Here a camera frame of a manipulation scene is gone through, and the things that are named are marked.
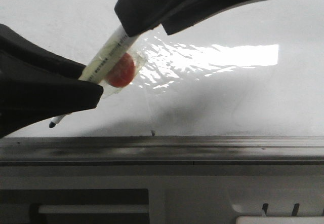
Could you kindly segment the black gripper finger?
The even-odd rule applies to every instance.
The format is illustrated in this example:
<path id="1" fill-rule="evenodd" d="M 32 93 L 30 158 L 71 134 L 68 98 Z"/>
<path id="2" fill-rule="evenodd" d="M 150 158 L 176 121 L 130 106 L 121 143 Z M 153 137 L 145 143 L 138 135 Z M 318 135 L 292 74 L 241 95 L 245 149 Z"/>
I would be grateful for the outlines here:
<path id="1" fill-rule="evenodd" d="M 114 11 L 127 35 L 140 35 L 162 25 L 168 35 L 216 14 L 265 0 L 118 0 Z"/>
<path id="2" fill-rule="evenodd" d="M 85 66 L 1 25 L 1 137 L 33 123 L 93 109 L 103 87 L 80 81 Z"/>

